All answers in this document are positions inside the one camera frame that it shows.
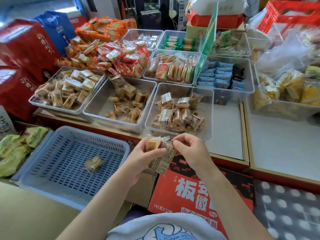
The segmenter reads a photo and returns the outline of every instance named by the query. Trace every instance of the hand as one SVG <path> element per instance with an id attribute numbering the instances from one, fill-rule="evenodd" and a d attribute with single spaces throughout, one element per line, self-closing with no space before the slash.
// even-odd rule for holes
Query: hand
<path id="1" fill-rule="evenodd" d="M 141 172 L 148 167 L 153 159 L 162 157 L 167 153 L 167 149 L 165 148 L 145 152 L 146 143 L 147 138 L 144 137 L 119 168 L 119 171 L 123 172 L 123 176 L 127 177 L 129 181 L 132 182 L 132 185 L 138 181 Z"/>
<path id="2" fill-rule="evenodd" d="M 183 133 L 174 137 L 173 145 L 189 166 L 195 170 L 199 178 L 206 177 L 216 168 L 205 143 L 198 137 Z"/>

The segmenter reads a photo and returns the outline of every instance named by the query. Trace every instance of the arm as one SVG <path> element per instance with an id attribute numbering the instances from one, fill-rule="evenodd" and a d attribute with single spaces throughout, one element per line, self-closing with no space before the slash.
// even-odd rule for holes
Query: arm
<path id="1" fill-rule="evenodd" d="M 173 145 L 206 185 L 230 240 L 274 239 L 214 164 L 201 139 L 184 133 L 173 139 Z"/>
<path id="2" fill-rule="evenodd" d="M 59 235 L 58 240 L 105 240 L 125 197 L 152 159 L 162 157 L 166 149 L 144 152 L 143 138 L 123 165 L 107 180 L 82 212 Z"/>

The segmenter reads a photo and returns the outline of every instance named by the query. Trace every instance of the white t-shirt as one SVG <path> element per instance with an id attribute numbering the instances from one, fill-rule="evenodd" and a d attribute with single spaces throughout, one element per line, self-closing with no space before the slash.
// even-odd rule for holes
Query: white t-shirt
<path id="1" fill-rule="evenodd" d="M 185 213 L 147 215 L 117 226 L 107 240 L 226 240 L 204 219 Z"/>

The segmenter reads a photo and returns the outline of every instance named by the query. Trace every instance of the blue gift bag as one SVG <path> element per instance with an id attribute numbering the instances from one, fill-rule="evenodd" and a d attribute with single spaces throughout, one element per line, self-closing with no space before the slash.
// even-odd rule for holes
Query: blue gift bag
<path id="1" fill-rule="evenodd" d="M 41 23 L 59 53 L 64 56 L 66 54 L 64 48 L 70 43 L 70 39 L 75 37 L 75 28 L 68 15 L 62 12 L 46 11 L 35 17 L 34 21 Z"/>

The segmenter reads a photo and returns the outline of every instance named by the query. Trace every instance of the display counter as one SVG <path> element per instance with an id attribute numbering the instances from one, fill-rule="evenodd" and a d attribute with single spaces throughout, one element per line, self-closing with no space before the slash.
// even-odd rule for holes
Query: display counter
<path id="1" fill-rule="evenodd" d="M 252 114 L 245 105 L 250 174 L 257 179 L 320 192 L 320 126 Z"/>
<path id="2" fill-rule="evenodd" d="M 86 122 L 70 116 L 66 118 L 56 117 L 39 108 L 34 115 L 44 126 L 57 129 L 68 125 L 78 129 L 98 133 L 101 135 L 124 140 L 136 145 L 145 135 L 150 134 L 144 129 L 141 134 L 131 134 L 117 129 L 104 127 L 97 122 Z M 222 167 L 242 171 L 249 167 L 248 143 L 245 128 L 245 116 L 243 104 L 229 104 L 227 106 L 214 105 L 213 112 L 213 136 L 206 141 L 207 148 L 214 162 Z"/>

